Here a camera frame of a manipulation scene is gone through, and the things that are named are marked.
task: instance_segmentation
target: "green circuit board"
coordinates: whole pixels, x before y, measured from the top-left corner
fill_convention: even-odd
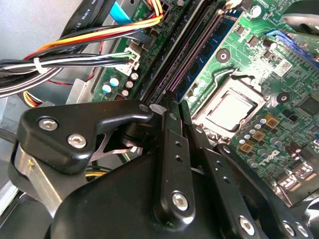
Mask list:
[[[167,13],[164,15],[162,22],[159,25],[153,27],[153,29],[158,33],[158,37],[154,42],[152,48],[149,51],[146,51],[141,48],[141,59],[140,59],[140,67],[139,67],[139,75],[142,78],[145,73],[150,68],[151,64],[156,60],[158,53],[165,47],[165,43],[167,38],[169,37],[171,31],[173,30],[174,25],[177,20],[183,17],[184,10],[188,4],[190,4],[190,0],[186,0],[184,6],[178,6],[175,0],[165,0],[161,1],[166,4],[163,9],[166,9]],[[132,21],[139,21],[142,19],[146,19],[148,15],[151,13],[148,6],[144,1],[140,0],[136,10],[133,13]],[[125,48],[127,48],[132,41],[127,38],[123,38],[118,42],[118,46],[115,49],[115,52],[123,52]],[[102,91],[102,86],[107,83],[112,77],[118,77],[119,85],[117,87],[113,87],[112,91],[108,94],[105,94]],[[121,95],[121,91],[124,88],[125,82],[129,79],[129,77],[122,72],[118,71],[114,68],[105,69],[99,83],[96,87],[96,91],[94,93],[93,102],[100,101],[110,101],[110,100],[122,100],[122,99],[130,99],[134,95],[135,91],[141,84],[141,81],[137,80],[134,82],[134,86],[130,89],[130,94],[128,97],[124,97]]]
[[[185,96],[191,114],[194,114],[207,98],[219,89],[225,77],[214,79],[215,75],[229,69],[237,69],[238,75],[253,75],[261,85],[262,94],[267,98],[264,107],[232,137],[231,145],[237,148],[239,155],[246,161],[253,158],[259,164],[256,168],[258,175],[265,179],[276,179],[283,173],[284,168],[295,162],[285,152],[284,147],[291,141],[300,147],[312,143],[319,133],[319,71],[311,66],[304,58],[297,55],[283,43],[277,41],[275,50],[267,50],[262,46],[265,33],[274,29],[292,31],[282,20],[282,14],[293,0],[256,0],[253,6],[261,7],[261,14],[252,18],[250,13],[242,16],[233,32],[227,37],[220,49],[226,48],[231,57],[226,63],[217,61],[216,56],[206,64],[196,78],[192,89]],[[304,47],[310,46],[318,51],[318,40],[302,38]],[[290,100],[285,104],[277,103],[277,95],[288,92]],[[294,121],[283,115],[283,112],[292,112]],[[250,153],[239,149],[238,139],[242,139],[242,132],[256,117],[271,115],[279,124],[272,130],[263,126],[259,131],[264,138],[259,142],[247,140],[252,146]],[[277,138],[282,146],[276,147],[272,139]],[[274,155],[265,162],[260,155],[264,149],[268,155]]]

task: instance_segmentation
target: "black wire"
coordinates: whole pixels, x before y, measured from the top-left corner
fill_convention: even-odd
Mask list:
[[[11,133],[5,129],[0,128],[0,138],[4,139],[5,141],[8,141],[10,143],[16,142],[16,136],[14,133]]]

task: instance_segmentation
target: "black metal arm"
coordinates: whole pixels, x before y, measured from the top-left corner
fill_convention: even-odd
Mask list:
[[[186,102],[167,93],[161,109],[126,100],[22,116],[9,176],[51,213],[48,238],[313,238],[231,147],[212,148]],[[90,160],[132,146],[142,156],[87,183]]]

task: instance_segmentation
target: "silver screw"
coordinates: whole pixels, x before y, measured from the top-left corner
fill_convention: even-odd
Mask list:
[[[199,132],[199,133],[203,133],[203,130],[202,130],[199,126],[196,126],[196,128],[195,128],[195,129],[196,129],[196,131],[197,131],[197,132]]]
[[[144,112],[148,112],[149,111],[149,108],[147,106],[145,106],[145,105],[140,104],[139,107],[140,107],[141,111],[144,111]]]
[[[172,199],[174,205],[181,211],[185,211],[188,208],[188,201],[183,194],[173,193]]]
[[[74,148],[84,148],[86,146],[86,140],[79,134],[72,134],[68,137],[68,143]]]
[[[136,81],[138,78],[139,78],[138,73],[133,72],[133,73],[131,74],[131,79],[132,79],[133,81]]]
[[[58,128],[58,123],[55,120],[49,118],[41,119],[38,124],[41,129],[47,131],[53,131]]]
[[[255,229],[250,221],[248,221],[247,218],[244,216],[239,217],[239,223],[242,229],[244,229],[245,232],[247,232],[248,235],[253,235],[255,233]]]
[[[294,236],[294,235],[295,235],[294,230],[292,229],[292,227],[291,227],[288,223],[285,223],[285,222],[284,222],[284,227],[285,227],[286,231],[288,231],[288,233],[289,233],[291,236]]]
[[[230,153],[230,150],[228,147],[224,146],[223,149],[227,152],[227,153]]]
[[[169,116],[170,116],[173,120],[177,120],[177,117],[176,117],[173,113],[169,113]]]
[[[297,223],[297,228],[298,230],[302,233],[302,235],[304,235],[306,238],[309,237],[307,231],[304,229],[303,226],[301,226],[299,223]]]

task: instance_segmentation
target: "white wire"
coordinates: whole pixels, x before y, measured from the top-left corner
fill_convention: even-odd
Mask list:
[[[56,59],[56,60],[51,60],[51,61],[40,62],[40,65],[44,66],[44,65],[63,63],[63,62],[71,62],[71,61],[99,60],[99,59],[103,59],[103,58],[107,58],[107,57],[121,56],[121,55],[127,55],[127,54],[130,54],[130,53],[129,52],[121,52],[121,53],[113,53],[113,54],[91,56],[91,57],[73,57],[73,58],[65,58],[65,59]],[[16,64],[16,65],[5,66],[2,69],[11,70],[11,69],[17,69],[17,68],[24,68],[24,67],[34,67],[34,66],[35,66],[34,63],[25,63],[25,64]]]

